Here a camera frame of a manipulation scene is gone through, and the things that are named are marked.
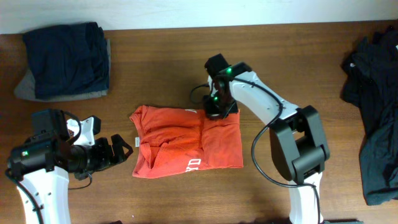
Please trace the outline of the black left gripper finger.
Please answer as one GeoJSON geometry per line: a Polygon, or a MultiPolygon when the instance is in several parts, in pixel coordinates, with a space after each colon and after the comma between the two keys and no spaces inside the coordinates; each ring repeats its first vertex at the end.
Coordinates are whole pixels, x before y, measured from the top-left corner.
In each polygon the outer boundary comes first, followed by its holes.
{"type": "Polygon", "coordinates": [[[101,120],[91,115],[81,121],[81,134],[85,136],[95,136],[101,131],[101,120]]]}
{"type": "Polygon", "coordinates": [[[111,136],[113,157],[110,159],[112,164],[125,162],[133,154],[133,148],[119,134],[111,136]]]}

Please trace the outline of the orange red printed t-shirt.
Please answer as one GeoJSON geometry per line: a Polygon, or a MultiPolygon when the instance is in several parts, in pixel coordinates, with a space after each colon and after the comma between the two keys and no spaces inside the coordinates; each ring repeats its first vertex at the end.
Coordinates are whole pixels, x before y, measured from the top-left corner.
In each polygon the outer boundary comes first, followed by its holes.
{"type": "Polygon", "coordinates": [[[133,177],[244,166],[239,113],[210,120],[204,110],[143,105],[129,119],[139,138],[133,177]]]}

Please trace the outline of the navy blue garment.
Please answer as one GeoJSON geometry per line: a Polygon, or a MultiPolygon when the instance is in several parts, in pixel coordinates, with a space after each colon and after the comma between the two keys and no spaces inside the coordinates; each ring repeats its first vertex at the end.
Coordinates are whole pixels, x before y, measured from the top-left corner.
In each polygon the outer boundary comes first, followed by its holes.
{"type": "Polygon", "coordinates": [[[22,40],[36,98],[109,90],[108,43],[96,22],[36,29],[22,40]]]}

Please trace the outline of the grey garment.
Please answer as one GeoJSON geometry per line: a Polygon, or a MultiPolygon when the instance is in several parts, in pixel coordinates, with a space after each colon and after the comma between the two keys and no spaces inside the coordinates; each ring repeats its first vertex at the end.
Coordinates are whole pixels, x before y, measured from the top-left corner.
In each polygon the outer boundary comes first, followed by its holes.
{"type": "Polygon", "coordinates": [[[25,35],[23,41],[29,67],[14,89],[16,98],[50,103],[89,100],[108,94],[109,39],[100,37],[88,45],[85,37],[74,40],[25,35]]]}

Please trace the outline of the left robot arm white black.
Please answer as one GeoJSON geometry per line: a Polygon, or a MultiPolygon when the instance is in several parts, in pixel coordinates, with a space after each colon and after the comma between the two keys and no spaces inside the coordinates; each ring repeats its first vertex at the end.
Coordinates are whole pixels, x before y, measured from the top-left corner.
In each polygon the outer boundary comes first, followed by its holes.
{"type": "Polygon", "coordinates": [[[101,120],[47,109],[32,114],[33,136],[15,147],[7,160],[6,177],[20,193],[27,223],[70,223],[69,175],[92,179],[125,162],[133,148],[118,134],[96,138],[101,120]]]}

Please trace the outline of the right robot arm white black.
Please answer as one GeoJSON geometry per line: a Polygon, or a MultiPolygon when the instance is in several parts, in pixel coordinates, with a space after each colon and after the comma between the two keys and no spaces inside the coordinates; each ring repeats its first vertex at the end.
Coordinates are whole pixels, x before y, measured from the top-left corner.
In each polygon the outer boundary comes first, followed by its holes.
{"type": "Polygon", "coordinates": [[[291,223],[323,223],[320,210],[320,181],[330,150],[318,111],[301,108],[283,99],[264,84],[247,64],[208,60],[204,65],[211,92],[207,97],[210,119],[231,114],[240,102],[263,123],[252,142],[255,150],[260,137],[270,134],[272,161],[285,183],[269,177],[254,161],[268,181],[289,190],[291,223]]]}

